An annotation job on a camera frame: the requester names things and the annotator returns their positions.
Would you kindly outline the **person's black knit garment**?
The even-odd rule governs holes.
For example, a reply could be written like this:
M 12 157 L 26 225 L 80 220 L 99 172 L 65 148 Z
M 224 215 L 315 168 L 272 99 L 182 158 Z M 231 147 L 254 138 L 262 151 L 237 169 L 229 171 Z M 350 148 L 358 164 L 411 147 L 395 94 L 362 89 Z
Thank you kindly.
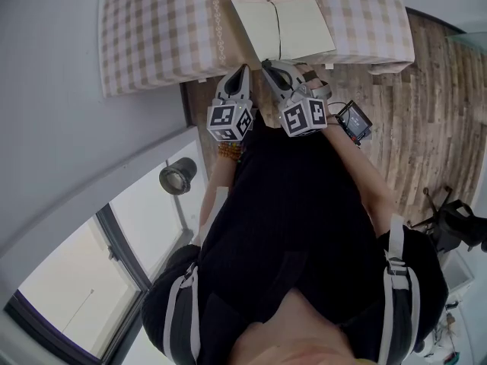
M 176 251 L 142 306 L 150 342 L 176 365 L 227 365 L 236 340 L 299 290 L 362 365 L 401 365 L 447 299 L 426 235 L 393 214 L 376 237 L 322 131 L 291 138 L 257 117 L 233 185 L 219 187 L 203 244 Z

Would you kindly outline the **person's right hand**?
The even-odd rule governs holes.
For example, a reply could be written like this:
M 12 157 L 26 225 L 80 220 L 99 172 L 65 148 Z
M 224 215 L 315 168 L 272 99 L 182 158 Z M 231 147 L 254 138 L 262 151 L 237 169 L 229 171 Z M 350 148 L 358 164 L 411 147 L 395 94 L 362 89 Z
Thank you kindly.
M 324 87 L 327 83 L 320 79 L 315 70 L 306 63 L 299 63 L 295 65 L 295 68 L 301 73 L 304 78 L 305 84 L 311 89 L 318 89 Z

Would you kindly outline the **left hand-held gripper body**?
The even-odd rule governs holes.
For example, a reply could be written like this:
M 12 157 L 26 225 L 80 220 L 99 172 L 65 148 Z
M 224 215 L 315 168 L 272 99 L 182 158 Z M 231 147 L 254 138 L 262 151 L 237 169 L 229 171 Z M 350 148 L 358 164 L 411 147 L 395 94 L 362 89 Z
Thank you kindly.
M 207 112 L 206 128 L 218 142 L 241 142 L 253 123 L 253 102 L 215 97 Z

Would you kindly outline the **notebook with teal cover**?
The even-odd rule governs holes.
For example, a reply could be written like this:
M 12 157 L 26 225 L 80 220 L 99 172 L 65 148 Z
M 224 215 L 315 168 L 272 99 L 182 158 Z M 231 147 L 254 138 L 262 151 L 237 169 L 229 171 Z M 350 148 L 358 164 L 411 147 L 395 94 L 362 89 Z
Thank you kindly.
M 259 61 L 336 49 L 316 0 L 231 0 Z

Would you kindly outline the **black office chair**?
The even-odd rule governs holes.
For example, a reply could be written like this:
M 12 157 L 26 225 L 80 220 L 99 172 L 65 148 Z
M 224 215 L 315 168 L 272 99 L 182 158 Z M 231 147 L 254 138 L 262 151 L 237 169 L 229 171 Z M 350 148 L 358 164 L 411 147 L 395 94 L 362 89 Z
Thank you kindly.
M 411 229 L 424 228 L 437 253 L 445 254 L 461 243 L 468 246 L 468 251 L 480 246 L 487 253 L 487 217 L 474 215 L 471 207 L 460 199 L 450 202 L 453 190 L 449 186 L 445 186 L 444 190 L 447 195 L 437 208 L 425 187 L 423 195 L 428 200 L 432 215 L 417 224 L 408 221 L 407 226 Z

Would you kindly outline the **black wrist screen device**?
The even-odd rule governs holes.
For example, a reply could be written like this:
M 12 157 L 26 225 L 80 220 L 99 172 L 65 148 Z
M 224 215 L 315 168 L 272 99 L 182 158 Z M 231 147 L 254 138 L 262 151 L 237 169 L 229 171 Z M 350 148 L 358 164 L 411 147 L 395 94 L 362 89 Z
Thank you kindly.
M 371 135 L 372 121 L 353 100 L 350 100 L 336 114 L 336 119 L 345 133 L 359 147 L 361 141 Z

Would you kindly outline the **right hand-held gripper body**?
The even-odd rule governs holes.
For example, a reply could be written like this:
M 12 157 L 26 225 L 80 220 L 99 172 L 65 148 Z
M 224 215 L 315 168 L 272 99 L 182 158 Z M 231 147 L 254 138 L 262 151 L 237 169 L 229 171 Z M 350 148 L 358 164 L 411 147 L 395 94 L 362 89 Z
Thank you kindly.
M 330 86 L 322 81 L 316 89 L 299 84 L 279 94 L 279 121 L 289 137 L 310 135 L 327 127 L 327 100 Z

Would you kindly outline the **person's right forearm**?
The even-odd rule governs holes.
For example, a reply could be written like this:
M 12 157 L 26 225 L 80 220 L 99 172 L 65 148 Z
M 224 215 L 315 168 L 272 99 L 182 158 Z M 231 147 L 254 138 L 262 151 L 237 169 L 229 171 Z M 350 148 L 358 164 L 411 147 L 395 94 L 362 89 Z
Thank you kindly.
M 397 212 L 393 193 L 385 179 L 365 154 L 352 142 L 338 123 L 329 123 L 322 131 L 339 155 L 361 196 L 376 237 L 390 230 L 390 221 Z

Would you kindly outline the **frosted glass panel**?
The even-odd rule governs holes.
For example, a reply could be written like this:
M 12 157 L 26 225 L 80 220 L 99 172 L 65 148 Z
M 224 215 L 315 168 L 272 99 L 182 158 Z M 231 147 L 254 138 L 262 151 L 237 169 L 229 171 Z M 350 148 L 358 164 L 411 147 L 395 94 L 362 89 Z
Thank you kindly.
M 480 53 L 487 55 L 487 31 L 476 33 L 460 33 L 457 35 L 450 35 L 447 37 L 456 43 L 468 46 Z

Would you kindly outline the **black framed window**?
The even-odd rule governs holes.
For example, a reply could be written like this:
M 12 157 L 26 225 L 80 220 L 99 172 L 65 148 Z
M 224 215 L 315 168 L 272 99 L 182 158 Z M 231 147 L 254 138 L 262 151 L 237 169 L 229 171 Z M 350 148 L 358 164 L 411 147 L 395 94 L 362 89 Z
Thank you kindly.
M 150 344 L 141 308 L 168 257 L 193 235 L 173 203 L 177 234 L 155 267 L 143 268 L 105 205 L 33 270 L 5 312 L 65 365 L 170 365 Z

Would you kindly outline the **beige checkered tablecloth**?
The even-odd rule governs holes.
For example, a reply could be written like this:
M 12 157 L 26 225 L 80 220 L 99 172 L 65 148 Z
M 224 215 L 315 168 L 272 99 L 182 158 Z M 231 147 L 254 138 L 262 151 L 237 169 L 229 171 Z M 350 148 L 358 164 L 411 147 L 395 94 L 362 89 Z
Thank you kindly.
M 413 63 L 402 0 L 316 1 L 335 47 L 309 64 L 367 64 L 379 75 Z M 231 0 L 100 0 L 98 47 L 105 97 L 260 67 Z

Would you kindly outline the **person's left forearm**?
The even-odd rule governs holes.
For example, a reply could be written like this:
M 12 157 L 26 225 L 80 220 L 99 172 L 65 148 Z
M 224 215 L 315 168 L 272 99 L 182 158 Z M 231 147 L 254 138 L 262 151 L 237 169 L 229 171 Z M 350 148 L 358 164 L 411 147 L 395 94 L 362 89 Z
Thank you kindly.
M 229 157 L 220 157 L 215 162 L 212 174 L 208 181 L 207 189 L 202 200 L 199 215 L 199 245 L 201 246 L 208 232 L 208 219 L 215 205 L 215 199 L 219 187 L 230 188 L 233 185 L 237 161 Z

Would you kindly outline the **person's neck and chin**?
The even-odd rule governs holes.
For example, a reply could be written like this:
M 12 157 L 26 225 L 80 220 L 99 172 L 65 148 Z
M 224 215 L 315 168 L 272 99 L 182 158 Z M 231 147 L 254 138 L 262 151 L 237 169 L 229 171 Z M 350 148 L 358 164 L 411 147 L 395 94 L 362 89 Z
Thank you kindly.
M 296 289 L 267 322 L 255 322 L 236 340 L 227 365 L 362 365 L 347 337 Z

